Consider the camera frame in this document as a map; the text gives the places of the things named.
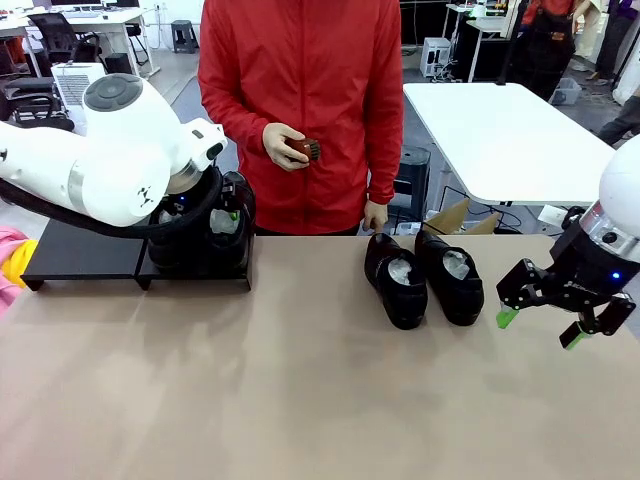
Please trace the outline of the person's right hand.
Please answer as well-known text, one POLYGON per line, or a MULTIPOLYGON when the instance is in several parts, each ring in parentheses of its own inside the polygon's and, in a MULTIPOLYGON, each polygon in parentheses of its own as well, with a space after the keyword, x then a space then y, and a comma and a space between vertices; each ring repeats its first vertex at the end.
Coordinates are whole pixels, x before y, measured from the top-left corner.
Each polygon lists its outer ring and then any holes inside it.
POLYGON ((288 172, 308 167, 308 157, 288 146, 288 139, 300 141, 304 140, 305 136, 282 123, 269 123, 263 129, 263 145, 275 165, 288 172))

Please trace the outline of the person's left hand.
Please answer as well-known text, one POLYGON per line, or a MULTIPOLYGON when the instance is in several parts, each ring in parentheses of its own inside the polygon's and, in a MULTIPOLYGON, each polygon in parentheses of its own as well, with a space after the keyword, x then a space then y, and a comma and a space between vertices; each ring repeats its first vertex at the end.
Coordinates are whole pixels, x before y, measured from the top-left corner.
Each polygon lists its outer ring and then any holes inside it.
POLYGON ((364 231, 382 233, 388 221, 388 206, 368 200, 364 208, 364 220, 362 228, 364 231))

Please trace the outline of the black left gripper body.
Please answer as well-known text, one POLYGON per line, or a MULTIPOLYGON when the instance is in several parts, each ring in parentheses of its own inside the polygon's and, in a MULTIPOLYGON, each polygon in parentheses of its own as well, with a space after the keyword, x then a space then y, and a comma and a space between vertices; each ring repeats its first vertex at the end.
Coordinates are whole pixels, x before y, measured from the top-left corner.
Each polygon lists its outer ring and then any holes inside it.
POLYGON ((166 195, 160 203, 158 222, 170 223, 182 217, 194 215, 198 219, 206 218, 212 210, 213 192, 212 187, 205 187, 166 195))

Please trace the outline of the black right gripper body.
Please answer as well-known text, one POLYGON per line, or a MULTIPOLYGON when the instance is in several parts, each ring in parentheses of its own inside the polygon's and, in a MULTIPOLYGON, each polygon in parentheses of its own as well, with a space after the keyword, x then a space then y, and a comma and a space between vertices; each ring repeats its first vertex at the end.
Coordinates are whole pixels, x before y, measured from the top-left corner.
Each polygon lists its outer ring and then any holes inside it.
POLYGON ((563 283, 606 298, 617 294, 639 273, 639 239, 596 222, 584 226, 574 221, 550 250, 549 272, 563 283))

